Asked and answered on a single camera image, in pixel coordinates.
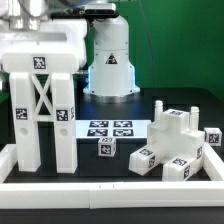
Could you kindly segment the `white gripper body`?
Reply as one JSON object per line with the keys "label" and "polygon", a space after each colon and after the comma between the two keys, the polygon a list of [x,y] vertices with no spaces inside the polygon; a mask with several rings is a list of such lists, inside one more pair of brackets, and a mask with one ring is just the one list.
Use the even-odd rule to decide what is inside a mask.
{"label": "white gripper body", "polygon": [[12,31],[0,22],[0,64],[5,72],[77,72],[86,63],[84,19],[42,22],[38,31]]}

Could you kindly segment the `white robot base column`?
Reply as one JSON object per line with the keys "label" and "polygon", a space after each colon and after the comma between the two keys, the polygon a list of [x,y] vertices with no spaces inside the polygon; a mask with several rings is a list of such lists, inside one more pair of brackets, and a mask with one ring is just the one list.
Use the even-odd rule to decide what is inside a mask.
{"label": "white robot base column", "polygon": [[[110,0],[89,3],[110,3]],[[94,60],[88,68],[84,96],[103,103],[134,98],[140,88],[135,84],[135,67],[129,61],[128,22],[119,14],[116,18],[94,19],[93,28]]]}

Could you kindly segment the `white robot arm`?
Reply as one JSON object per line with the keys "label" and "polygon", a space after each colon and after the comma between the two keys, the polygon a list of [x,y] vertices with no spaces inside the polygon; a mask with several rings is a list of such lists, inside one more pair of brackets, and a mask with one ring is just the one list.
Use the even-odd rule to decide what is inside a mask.
{"label": "white robot arm", "polygon": [[84,19],[49,0],[0,0],[0,67],[7,73],[76,73],[86,63]]}

